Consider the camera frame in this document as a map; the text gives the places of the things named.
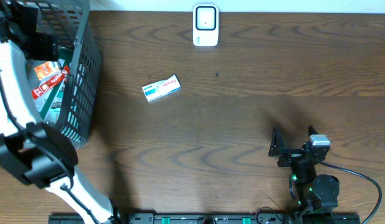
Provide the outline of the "grey plastic mesh basket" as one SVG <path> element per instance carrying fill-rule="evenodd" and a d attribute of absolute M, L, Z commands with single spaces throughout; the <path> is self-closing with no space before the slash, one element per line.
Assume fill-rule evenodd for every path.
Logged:
<path fill-rule="evenodd" d="M 39 116 L 31 91 L 39 83 L 34 67 L 46 61 L 25 58 L 11 2 L 0 1 L 0 134 L 6 136 L 17 133 L 28 123 L 45 123 Z M 87 143 L 102 64 L 88 24 L 90 3 L 17 2 L 39 9 L 37 31 L 54 35 L 58 51 L 60 47 L 73 51 L 59 119 L 49 126 L 67 137 L 74 147 L 80 148 Z"/>

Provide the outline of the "white Panadol medicine box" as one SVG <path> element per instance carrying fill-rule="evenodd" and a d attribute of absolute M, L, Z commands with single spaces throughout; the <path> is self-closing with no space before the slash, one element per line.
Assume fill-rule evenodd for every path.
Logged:
<path fill-rule="evenodd" d="M 165 80 L 146 85 L 142 87 L 143 93 L 148 102 L 157 100 L 170 93 L 181 89 L 181 84 L 176 76 L 173 74 L 171 77 Z"/>

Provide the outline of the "green white wipes packet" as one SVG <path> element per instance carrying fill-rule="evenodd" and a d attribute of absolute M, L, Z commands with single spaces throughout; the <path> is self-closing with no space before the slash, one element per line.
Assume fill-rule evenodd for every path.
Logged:
<path fill-rule="evenodd" d="M 58 53 L 59 57 L 57 63 L 60 67 L 60 71 L 63 70 L 66 65 L 70 67 L 70 64 L 72 63 L 73 51 L 65 47 L 60 47 Z M 46 82 L 50 77 L 47 77 L 43 80 L 38 80 L 39 83 L 35 84 L 36 88 L 42 83 Z M 36 106 L 40 118 L 43 120 L 43 122 L 47 123 L 48 125 L 53 126 L 59 119 L 62 100 L 64 97 L 64 90 L 65 79 L 61 82 L 61 84 L 56 85 L 55 87 L 53 87 L 53 89 L 49 90 L 41 97 L 34 100 L 34 104 Z"/>

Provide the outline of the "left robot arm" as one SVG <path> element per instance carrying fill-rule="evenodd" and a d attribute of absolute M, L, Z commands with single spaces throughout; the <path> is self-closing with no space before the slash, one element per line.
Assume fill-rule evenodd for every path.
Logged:
<path fill-rule="evenodd" d="M 78 168 L 87 143 L 102 57 L 88 24 L 88 1 L 0 1 L 0 166 L 24 185 L 67 202 L 76 215 L 50 223 L 128 223 L 111 199 Z M 33 99 L 26 63 L 57 62 L 63 89 L 59 118 L 49 124 Z"/>

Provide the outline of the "white barcode scanner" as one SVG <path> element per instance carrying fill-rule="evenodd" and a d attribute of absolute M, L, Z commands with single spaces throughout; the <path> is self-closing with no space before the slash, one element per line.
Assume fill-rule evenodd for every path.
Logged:
<path fill-rule="evenodd" d="M 193 44 L 214 47 L 219 40 L 219 9 L 213 4 L 197 4 L 193 9 Z"/>

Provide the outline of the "orange small carton box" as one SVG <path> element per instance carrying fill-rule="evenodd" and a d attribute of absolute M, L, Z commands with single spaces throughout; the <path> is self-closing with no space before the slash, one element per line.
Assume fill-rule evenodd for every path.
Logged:
<path fill-rule="evenodd" d="M 38 80 L 43 80 L 47 77 L 50 77 L 60 71 L 60 67 L 57 62 L 44 62 L 36 67 L 34 67 Z"/>

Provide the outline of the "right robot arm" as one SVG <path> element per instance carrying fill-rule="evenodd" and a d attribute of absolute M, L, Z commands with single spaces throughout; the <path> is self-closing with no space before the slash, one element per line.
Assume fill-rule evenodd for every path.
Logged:
<path fill-rule="evenodd" d="M 286 147 L 281 132 L 273 128 L 269 156 L 277 157 L 279 167 L 291 168 L 289 191 L 298 208 L 283 219 L 284 223 L 334 223 L 332 209 L 338 206 L 340 182 L 332 175 L 316 173 L 315 166 L 325 160 L 330 140 L 308 127 L 308 140 L 302 147 Z"/>

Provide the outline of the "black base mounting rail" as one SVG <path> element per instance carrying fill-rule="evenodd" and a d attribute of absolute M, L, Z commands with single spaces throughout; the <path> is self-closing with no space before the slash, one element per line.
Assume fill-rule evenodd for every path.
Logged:
<path fill-rule="evenodd" d="M 129 216 L 130 224 L 277 224 L 277 223 L 340 223 L 357 224 L 360 222 L 358 215 L 348 214 L 306 214 L 302 219 L 290 218 L 284 214 L 274 214 L 270 212 L 260 213 L 259 215 L 154 215 L 152 213 L 134 213 Z"/>

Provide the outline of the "red snack stick sachet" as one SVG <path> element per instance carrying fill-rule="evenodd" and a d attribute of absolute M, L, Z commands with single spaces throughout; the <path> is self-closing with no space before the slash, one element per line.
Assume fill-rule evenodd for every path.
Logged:
<path fill-rule="evenodd" d="M 31 91 L 32 98 L 36 100 L 47 93 L 49 90 L 53 89 L 53 87 L 56 85 L 61 84 L 61 82 L 67 77 L 69 73 L 69 66 L 66 65 L 63 70 L 50 77 L 46 82 L 42 83 L 37 88 L 33 89 Z"/>

